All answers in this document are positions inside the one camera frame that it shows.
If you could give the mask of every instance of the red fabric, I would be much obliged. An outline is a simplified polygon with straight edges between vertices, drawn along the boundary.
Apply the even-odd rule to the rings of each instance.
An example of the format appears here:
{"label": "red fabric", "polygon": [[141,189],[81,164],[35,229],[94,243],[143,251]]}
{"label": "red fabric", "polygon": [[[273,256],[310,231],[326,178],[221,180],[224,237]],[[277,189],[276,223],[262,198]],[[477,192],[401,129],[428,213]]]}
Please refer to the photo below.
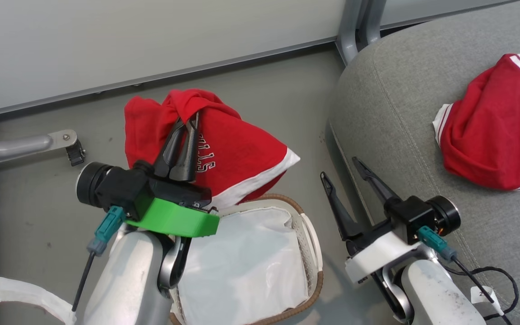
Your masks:
{"label": "red fabric", "polygon": [[520,68],[513,56],[506,54],[469,84],[440,138],[448,171],[500,190],[520,188]]}
{"label": "red fabric", "polygon": [[[172,90],[162,104],[135,97],[124,108],[125,153],[128,165],[153,163],[178,116],[184,123],[200,112],[200,143],[196,184],[216,196],[245,179],[280,163],[287,146],[268,132],[244,122],[211,92]],[[282,175],[256,185],[244,200],[268,191]]]}

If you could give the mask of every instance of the metal bracket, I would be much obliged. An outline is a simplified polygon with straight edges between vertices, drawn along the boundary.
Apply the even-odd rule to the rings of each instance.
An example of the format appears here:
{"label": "metal bracket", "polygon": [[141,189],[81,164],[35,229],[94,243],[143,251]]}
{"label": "metal bracket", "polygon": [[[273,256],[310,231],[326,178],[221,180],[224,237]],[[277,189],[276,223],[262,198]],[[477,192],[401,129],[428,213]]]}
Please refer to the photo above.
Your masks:
{"label": "metal bracket", "polygon": [[413,319],[413,306],[411,305],[409,298],[406,296],[406,293],[403,292],[402,288],[392,282],[392,276],[390,274],[392,272],[392,268],[398,267],[399,264],[408,259],[431,261],[435,263],[438,268],[441,269],[443,273],[446,274],[446,276],[448,276],[449,279],[452,279],[450,274],[448,274],[448,272],[439,263],[435,251],[424,244],[419,245],[413,251],[409,251],[409,253],[386,264],[381,270],[378,270],[377,274],[380,273],[380,280],[382,284],[382,286],[379,286],[379,288],[381,290],[386,290],[388,293],[390,293],[390,295],[392,295],[392,297],[394,297],[394,300],[392,300],[393,304],[389,303],[389,305],[393,309],[395,318],[403,324]]}
{"label": "metal bracket", "polygon": [[78,135],[74,130],[62,130],[16,140],[3,140],[0,141],[0,163],[30,154],[73,146],[77,141]]}
{"label": "metal bracket", "polygon": [[380,20],[385,5],[386,0],[362,0],[360,3],[358,0],[346,0],[336,37],[336,48],[344,65],[353,61],[358,49],[380,39]]}
{"label": "metal bracket", "polygon": [[176,236],[174,246],[163,257],[158,276],[158,283],[161,288],[173,289],[180,282],[180,278],[184,274],[191,242],[192,238]]}

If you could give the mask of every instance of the gray chair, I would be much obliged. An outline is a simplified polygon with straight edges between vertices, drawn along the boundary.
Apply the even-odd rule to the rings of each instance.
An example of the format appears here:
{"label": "gray chair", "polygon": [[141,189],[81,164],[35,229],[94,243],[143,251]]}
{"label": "gray chair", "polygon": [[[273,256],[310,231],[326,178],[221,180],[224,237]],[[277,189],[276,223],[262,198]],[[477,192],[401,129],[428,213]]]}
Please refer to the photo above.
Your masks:
{"label": "gray chair", "polygon": [[[401,197],[443,195],[456,203],[462,226],[447,239],[461,261],[470,268],[504,268],[520,290],[520,192],[485,189],[446,172],[431,125],[442,104],[462,98],[473,78],[519,50],[520,2],[389,35],[347,66],[333,94],[330,127],[345,161],[358,156]],[[369,219],[383,220],[369,185],[353,179]],[[467,294],[472,282],[453,277]],[[503,309],[511,304],[512,286],[503,275],[477,278],[497,291]],[[520,300],[508,317],[520,325]]]}

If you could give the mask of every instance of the black wire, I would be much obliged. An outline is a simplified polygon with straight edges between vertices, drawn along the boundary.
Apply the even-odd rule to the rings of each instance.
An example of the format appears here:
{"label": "black wire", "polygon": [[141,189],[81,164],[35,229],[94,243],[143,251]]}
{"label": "black wire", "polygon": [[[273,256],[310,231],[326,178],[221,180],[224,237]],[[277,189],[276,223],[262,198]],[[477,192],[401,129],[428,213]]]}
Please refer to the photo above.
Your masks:
{"label": "black wire", "polygon": [[[463,270],[463,272],[459,272],[459,271],[456,271],[452,268],[448,268],[446,266],[443,266],[448,272],[450,273],[453,273],[453,274],[456,274],[456,275],[463,275],[463,276],[468,276],[473,282],[474,284],[477,285],[477,287],[479,288],[479,290],[481,290],[481,292],[483,292],[483,295],[485,296],[485,298],[487,298],[487,300],[489,300],[489,302],[491,302],[491,304],[494,303],[493,301],[493,298],[491,298],[491,296],[489,295],[489,293],[485,290],[485,288],[483,288],[483,286],[481,285],[481,283],[474,277],[474,274],[478,274],[478,273],[481,273],[481,272],[485,272],[485,271],[497,271],[497,272],[501,272],[502,274],[504,274],[505,276],[507,276],[507,278],[509,280],[511,280],[512,284],[513,284],[513,290],[515,292],[515,299],[513,300],[513,303],[511,304],[511,306],[509,306],[509,308],[507,308],[506,311],[503,311],[503,313],[508,313],[510,312],[512,309],[514,309],[516,307],[516,304],[519,300],[519,290],[516,286],[516,282],[515,280],[513,279],[513,277],[511,275],[509,275],[509,273],[507,273],[507,271],[501,269],[501,268],[496,268],[496,267],[483,267],[483,268],[476,268],[474,269],[473,271],[469,271],[465,265],[463,263],[461,263],[461,261],[459,261],[455,256],[453,256],[452,258],[452,261],[454,261],[456,263],[456,265],[458,265],[460,267],[461,270]],[[493,314],[493,315],[489,315],[489,316],[485,316],[483,317],[485,319],[485,321],[489,320],[489,319],[493,319],[495,317],[501,317],[505,323],[511,325],[511,321],[507,318],[506,315],[499,315],[498,313],[497,314]]]}
{"label": "black wire", "polygon": [[[456,271],[455,269],[447,267],[446,265],[443,265],[442,267],[444,267],[444,269],[446,269],[446,271],[449,272],[449,273],[466,276],[465,273]],[[498,268],[498,267],[475,268],[473,271],[471,271],[471,274],[475,275],[475,274],[483,273],[485,271],[500,272],[500,273],[504,274],[505,276],[507,276],[507,279],[509,279],[509,281],[511,281],[511,284],[513,286],[513,292],[515,294],[515,298],[513,299],[511,305],[507,309],[503,310],[504,313],[511,312],[516,307],[517,303],[519,302],[519,288],[516,285],[515,279],[507,271],[503,270],[502,268]],[[489,320],[489,319],[493,319],[493,318],[496,318],[496,317],[499,317],[499,314],[493,314],[493,315],[485,316],[484,319],[485,320]]]}
{"label": "black wire", "polygon": [[93,262],[93,258],[95,257],[95,252],[91,252],[87,259],[87,263],[85,264],[85,268],[83,269],[83,274],[81,275],[80,285],[78,286],[78,292],[76,292],[76,298],[74,299],[74,306],[72,306],[72,312],[75,312],[78,308],[79,300],[81,298],[81,292],[83,292],[83,287],[85,286],[85,280],[87,280],[87,275],[89,274],[89,269],[91,269],[91,263]]}

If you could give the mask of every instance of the white plastic bag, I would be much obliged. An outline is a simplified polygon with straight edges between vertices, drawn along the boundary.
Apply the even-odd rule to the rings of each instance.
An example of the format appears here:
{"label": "white plastic bag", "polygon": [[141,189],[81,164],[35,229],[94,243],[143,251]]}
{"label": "white plastic bag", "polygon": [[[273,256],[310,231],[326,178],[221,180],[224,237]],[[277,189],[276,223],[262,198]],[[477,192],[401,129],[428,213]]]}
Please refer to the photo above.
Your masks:
{"label": "white plastic bag", "polygon": [[261,208],[220,220],[214,236],[192,239],[178,286],[186,325],[242,325],[309,298],[291,214]]}

